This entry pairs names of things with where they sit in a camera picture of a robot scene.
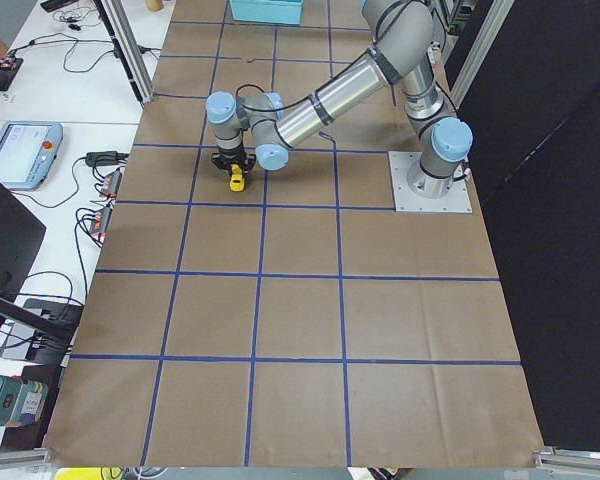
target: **white table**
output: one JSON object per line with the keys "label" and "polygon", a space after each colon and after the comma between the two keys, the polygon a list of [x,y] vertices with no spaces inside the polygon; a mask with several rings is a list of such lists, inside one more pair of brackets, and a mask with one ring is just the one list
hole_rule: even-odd
{"label": "white table", "polygon": [[[93,6],[90,0],[80,4]],[[175,2],[165,2],[165,8],[159,12],[150,12],[141,0],[122,0],[122,4],[138,44],[161,48]],[[81,23],[97,22],[98,15],[94,12]],[[52,28],[54,23],[51,14],[36,5],[12,48],[26,45],[36,37],[56,33]],[[65,27],[62,32],[80,39],[109,40],[102,24],[85,27],[80,32]],[[67,42],[34,46],[17,53],[24,63],[9,91],[0,93],[0,120],[138,124],[142,107],[131,90],[120,60],[109,54],[88,73],[69,73],[63,70],[62,62],[71,45]],[[68,67],[84,70],[111,48],[110,44],[79,44],[67,62]],[[157,59],[150,53],[145,53],[143,58],[153,76]]]}
{"label": "white table", "polygon": [[[75,189],[71,177],[73,162],[90,151],[117,150],[128,153],[133,144],[136,125],[111,124],[63,124],[64,139],[58,151],[58,158],[51,167],[47,180],[42,186],[30,194],[39,202],[53,205],[68,197]],[[115,167],[102,168],[107,173]],[[80,162],[76,168],[76,178],[80,183],[78,194],[64,205],[54,209],[39,207],[26,197],[17,196],[22,203],[45,224],[47,231],[44,241],[36,257],[31,273],[43,270],[57,270],[71,278],[74,285],[73,297],[84,300],[84,282],[75,247],[73,228],[75,225],[74,212],[80,207],[97,209],[90,200],[98,200],[98,194],[93,188],[94,179],[91,168]],[[78,231],[78,238],[85,263],[87,279],[93,276],[93,271],[100,254],[99,249]],[[50,295],[68,295],[68,283],[57,275],[40,275],[28,280],[23,289],[27,293],[42,293]],[[22,305],[28,297],[18,297],[16,303]],[[0,375],[19,375],[22,368],[29,365],[26,362],[9,361],[0,358]],[[4,428],[0,427],[0,443]]]}

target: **light blue box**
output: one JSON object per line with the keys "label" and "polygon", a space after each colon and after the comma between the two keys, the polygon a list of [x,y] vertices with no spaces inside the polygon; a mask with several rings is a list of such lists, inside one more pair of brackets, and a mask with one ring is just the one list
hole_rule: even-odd
{"label": "light blue box", "polygon": [[300,25],[304,0],[230,0],[235,20]]}

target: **black monitor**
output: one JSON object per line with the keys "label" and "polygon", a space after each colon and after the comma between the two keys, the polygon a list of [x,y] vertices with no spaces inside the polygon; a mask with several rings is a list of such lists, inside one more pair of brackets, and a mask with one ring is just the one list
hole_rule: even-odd
{"label": "black monitor", "polygon": [[26,308],[13,303],[29,275],[45,230],[45,226],[0,184],[0,328],[5,318],[31,327],[35,333],[23,359],[59,363],[77,327],[80,307],[36,299],[28,300]]}

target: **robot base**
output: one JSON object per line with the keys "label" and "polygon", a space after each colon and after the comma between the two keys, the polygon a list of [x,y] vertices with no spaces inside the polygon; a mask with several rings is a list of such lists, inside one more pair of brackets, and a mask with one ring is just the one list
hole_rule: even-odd
{"label": "robot base", "polygon": [[[416,194],[407,184],[407,172],[420,160],[421,152],[389,152],[391,183],[396,212],[411,213],[472,213],[471,201],[465,180],[453,182],[449,192],[436,199],[428,199]],[[455,176],[462,175],[458,167]]]}

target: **blue joint cap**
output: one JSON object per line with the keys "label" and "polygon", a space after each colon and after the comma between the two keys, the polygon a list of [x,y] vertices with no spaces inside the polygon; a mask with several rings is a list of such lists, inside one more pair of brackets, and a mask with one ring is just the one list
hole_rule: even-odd
{"label": "blue joint cap", "polygon": [[[284,104],[282,103],[282,97],[280,96],[280,94],[276,93],[276,92],[270,92],[270,93],[265,93],[264,94],[265,97],[267,97],[269,100],[271,100],[271,103],[273,104],[273,108],[282,108],[284,107]],[[278,120],[280,120],[284,115],[284,110],[278,110],[276,112],[276,117],[278,118]]]}
{"label": "blue joint cap", "polygon": [[440,158],[449,163],[464,159],[473,144],[473,133],[469,125],[455,117],[440,120],[431,133],[433,149]]}
{"label": "blue joint cap", "polygon": [[215,92],[207,98],[206,107],[209,122],[219,125],[236,112],[236,99],[228,92]]}
{"label": "blue joint cap", "polygon": [[275,143],[265,143],[256,147],[256,158],[265,170],[280,170],[289,162],[289,152]]}

